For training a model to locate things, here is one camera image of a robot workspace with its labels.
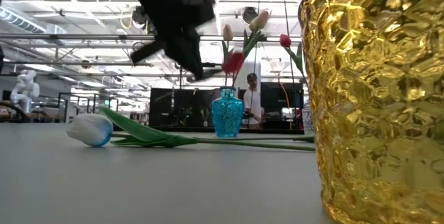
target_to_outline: white shirt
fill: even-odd
[[[250,109],[254,115],[258,117],[262,116],[261,94],[258,91],[252,92],[251,89],[248,88],[244,94],[244,105],[245,108]],[[244,123],[258,124],[259,122],[254,118],[250,118],[250,122],[248,122],[248,119],[244,119]]]

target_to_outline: vase neck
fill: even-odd
[[[236,89],[234,87],[221,87],[221,97],[234,97]]]

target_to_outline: pink tulip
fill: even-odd
[[[287,34],[281,34],[279,43],[282,47],[290,47],[291,46],[290,37]]]

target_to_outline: red tulip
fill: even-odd
[[[235,72],[240,71],[243,63],[244,63],[244,53],[230,52],[228,53],[227,62],[222,64],[222,70],[226,74],[233,74]]]
[[[282,47],[290,47],[291,46],[290,37],[288,35],[281,34],[280,39],[279,39],[279,43]]]

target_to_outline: blue glass vase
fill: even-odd
[[[236,137],[244,115],[244,102],[234,97],[234,87],[221,87],[221,97],[212,103],[212,118],[217,137]]]

